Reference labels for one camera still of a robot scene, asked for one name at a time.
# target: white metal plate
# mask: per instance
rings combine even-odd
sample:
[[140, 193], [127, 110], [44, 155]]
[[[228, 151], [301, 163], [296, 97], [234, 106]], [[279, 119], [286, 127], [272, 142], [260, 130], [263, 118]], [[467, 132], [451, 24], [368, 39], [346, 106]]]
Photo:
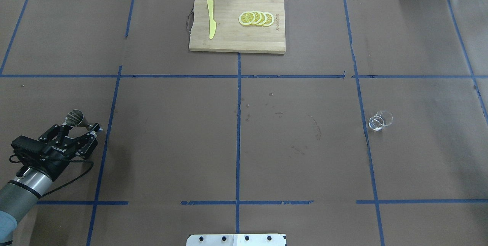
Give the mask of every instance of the white metal plate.
[[285, 234], [191, 235], [186, 246], [286, 246]]

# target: knife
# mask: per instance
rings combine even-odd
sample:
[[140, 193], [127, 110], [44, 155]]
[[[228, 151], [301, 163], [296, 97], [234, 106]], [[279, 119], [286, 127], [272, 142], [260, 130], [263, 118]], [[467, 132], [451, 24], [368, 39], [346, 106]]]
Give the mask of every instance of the knife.
[[209, 8], [209, 39], [213, 39], [215, 35], [215, 30], [217, 29], [217, 23], [213, 19], [213, 0], [207, 0], [207, 6]]

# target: cutting board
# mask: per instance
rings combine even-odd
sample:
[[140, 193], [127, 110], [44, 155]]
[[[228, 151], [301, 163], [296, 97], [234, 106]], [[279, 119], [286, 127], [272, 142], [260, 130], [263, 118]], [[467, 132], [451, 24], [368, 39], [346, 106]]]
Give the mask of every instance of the cutting board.
[[[239, 15], [244, 11], [267, 11], [275, 16], [269, 27], [243, 26]], [[195, 0], [190, 51], [226, 51], [238, 53], [284, 53], [284, 0], [214, 0], [217, 29], [209, 39], [207, 0]]]

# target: clear glass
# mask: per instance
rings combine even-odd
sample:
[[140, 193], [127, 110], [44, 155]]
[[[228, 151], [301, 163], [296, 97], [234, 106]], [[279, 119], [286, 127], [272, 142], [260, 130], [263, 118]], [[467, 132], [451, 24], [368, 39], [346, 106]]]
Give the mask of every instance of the clear glass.
[[379, 111], [368, 121], [368, 126], [374, 131], [383, 130], [393, 123], [393, 116], [388, 111]]

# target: lemon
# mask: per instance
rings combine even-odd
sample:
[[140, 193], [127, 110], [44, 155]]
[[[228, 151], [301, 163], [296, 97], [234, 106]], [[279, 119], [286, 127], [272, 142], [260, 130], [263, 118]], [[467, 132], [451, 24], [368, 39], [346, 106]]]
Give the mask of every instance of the lemon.
[[261, 12], [260, 11], [257, 11], [257, 10], [253, 10], [252, 11], [254, 13], [254, 22], [252, 22], [253, 25], [256, 25], [258, 23], [261, 22], [263, 16], [261, 15]]
[[252, 11], [245, 11], [239, 16], [239, 23], [244, 26], [249, 26], [254, 22], [256, 15]]
[[259, 22], [258, 24], [256, 24], [257, 26], [262, 26], [263, 24], [266, 23], [266, 20], [268, 20], [268, 16], [265, 14], [265, 13], [262, 13], [262, 12], [259, 12], [261, 15], [263, 15], [263, 20], [261, 20], [261, 22]]
[[264, 15], [266, 15], [266, 21], [263, 24], [263, 27], [269, 27], [270, 25], [273, 25], [274, 15], [272, 15], [271, 13], [264, 13]]

